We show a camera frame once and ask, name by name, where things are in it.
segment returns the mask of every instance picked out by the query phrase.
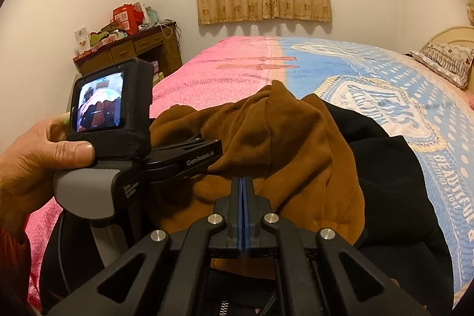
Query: hand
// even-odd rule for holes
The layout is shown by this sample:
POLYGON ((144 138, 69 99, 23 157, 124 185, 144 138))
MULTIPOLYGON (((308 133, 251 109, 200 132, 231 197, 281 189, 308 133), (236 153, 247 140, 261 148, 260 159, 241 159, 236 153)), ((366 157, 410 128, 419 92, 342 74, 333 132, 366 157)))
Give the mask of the hand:
POLYGON ((89 166, 88 142, 68 142, 69 114, 37 123, 0 155, 0 223, 20 240, 28 214, 53 197, 53 173, 89 166))

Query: black pants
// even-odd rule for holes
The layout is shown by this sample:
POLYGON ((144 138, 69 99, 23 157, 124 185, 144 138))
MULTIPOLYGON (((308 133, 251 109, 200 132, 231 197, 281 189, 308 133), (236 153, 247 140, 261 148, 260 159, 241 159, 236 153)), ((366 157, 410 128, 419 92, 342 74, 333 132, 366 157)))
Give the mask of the black pants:
MULTIPOLYGON (((389 137, 371 118, 326 105, 354 153, 366 202, 367 232, 361 252, 387 276, 397 279, 433 316, 447 316, 454 297, 451 256, 428 200, 418 159, 403 137, 389 137)), ((44 309, 49 310, 102 268, 88 222, 62 214, 41 268, 44 309)), ((234 307, 232 313, 255 315, 254 309, 265 306, 273 289, 269 280, 212 271, 203 313, 218 315, 220 302, 226 300, 234 307)))

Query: display screen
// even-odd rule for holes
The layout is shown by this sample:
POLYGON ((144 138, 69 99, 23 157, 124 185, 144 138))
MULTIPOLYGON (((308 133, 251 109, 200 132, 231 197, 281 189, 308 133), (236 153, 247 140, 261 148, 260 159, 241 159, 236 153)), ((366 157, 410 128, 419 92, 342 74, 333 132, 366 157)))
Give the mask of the display screen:
POLYGON ((120 125, 123 72, 86 83, 79 94, 76 131, 113 128, 120 125))

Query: bed sheet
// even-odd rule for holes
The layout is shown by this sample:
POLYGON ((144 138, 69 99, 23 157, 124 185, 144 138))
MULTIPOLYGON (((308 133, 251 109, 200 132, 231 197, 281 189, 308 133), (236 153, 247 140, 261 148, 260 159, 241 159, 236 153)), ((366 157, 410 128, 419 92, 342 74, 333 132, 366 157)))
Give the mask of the bed sheet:
POLYGON ((297 97, 331 104, 403 135, 419 159, 428 197, 453 259, 456 300, 474 276, 474 111, 470 95, 413 58, 341 41, 232 37, 153 89, 151 116, 172 105, 235 102, 281 80, 297 97))

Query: desk top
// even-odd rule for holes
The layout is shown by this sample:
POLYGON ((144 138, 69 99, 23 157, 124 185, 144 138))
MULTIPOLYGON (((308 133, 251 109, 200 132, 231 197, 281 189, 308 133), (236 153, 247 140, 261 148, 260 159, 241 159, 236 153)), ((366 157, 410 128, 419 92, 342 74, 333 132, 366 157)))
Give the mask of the desk top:
POLYGON ((74 60, 74 63, 76 64, 76 66, 79 67, 85 61, 90 60, 90 59, 94 58, 96 55, 99 55, 100 53, 106 52, 107 50, 110 50, 111 48, 113 48, 115 46, 121 45, 122 43, 125 43, 125 42, 128 42, 128 41, 136 41, 136 40, 139 40, 141 38, 145 38, 149 35, 153 35, 153 34, 156 34, 156 33, 161 33, 161 30, 162 30, 162 28, 164 29, 164 26, 172 27, 172 26, 175 26, 175 25, 176 25, 176 22, 169 22, 169 23, 163 23, 161 26, 152 27, 151 29, 138 31, 135 34, 132 34, 132 35, 129 35, 125 38, 122 38, 122 39, 119 39, 117 41, 113 41, 111 43, 108 43, 108 44, 102 46, 96 52, 87 54, 83 57, 81 57, 81 56, 76 57, 77 59, 74 60))

